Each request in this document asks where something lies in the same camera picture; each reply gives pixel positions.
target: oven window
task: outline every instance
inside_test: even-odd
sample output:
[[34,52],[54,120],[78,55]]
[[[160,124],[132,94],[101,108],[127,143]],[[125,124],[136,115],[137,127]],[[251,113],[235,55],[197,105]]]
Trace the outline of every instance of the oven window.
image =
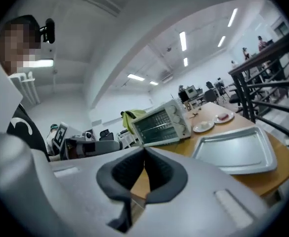
[[144,144],[177,137],[176,131],[165,110],[136,122],[134,126]]

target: food on plate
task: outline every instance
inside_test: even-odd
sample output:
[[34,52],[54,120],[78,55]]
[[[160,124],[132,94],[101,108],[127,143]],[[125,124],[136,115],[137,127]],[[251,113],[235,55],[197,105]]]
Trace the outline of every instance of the food on plate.
[[222,114],[218,115],[218,119],[221,121],[227,119],[228,117],[229,117],[229,115],[227,113],[222,113]]
[[207,121],[203,121],[203,122],[200,122],[200,126],[202,129],[206,129],[206,128],[208,128],[209,124]]

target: toaster oven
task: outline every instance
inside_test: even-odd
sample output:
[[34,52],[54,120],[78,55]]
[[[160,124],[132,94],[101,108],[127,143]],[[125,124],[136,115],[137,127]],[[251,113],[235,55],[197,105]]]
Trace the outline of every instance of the toaster oven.
[[191,125],[179,103],[172,99],[131,122],[143,146],[174,143],[191,136]]

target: oven control knob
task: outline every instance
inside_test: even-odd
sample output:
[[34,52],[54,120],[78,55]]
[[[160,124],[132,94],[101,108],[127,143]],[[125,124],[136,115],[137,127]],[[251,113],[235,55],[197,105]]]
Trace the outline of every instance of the oven control knob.
[[176,124],[180,123],[180,116],[179,115],[175,115],[173,117],[173,122],[176,123]]
[[171,106],[169,106],[168,110],[170,113],[175,114],[177,111],[177,108],[176,108],[176,106],[171,105]]
[[179,125],[179,131],[180,131],[180,132],[184,132],[185,130],[186,130],[186,126],[183,125],[183,124],[180,124],[180,125]]

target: air vent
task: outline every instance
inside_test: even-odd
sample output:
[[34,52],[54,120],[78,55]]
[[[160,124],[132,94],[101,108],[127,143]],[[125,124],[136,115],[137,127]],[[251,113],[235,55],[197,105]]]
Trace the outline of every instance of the air vent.
[[162,79],[162,83],[167,83],[172,79],[173,79],[173,74],[169,74],[168,76]]

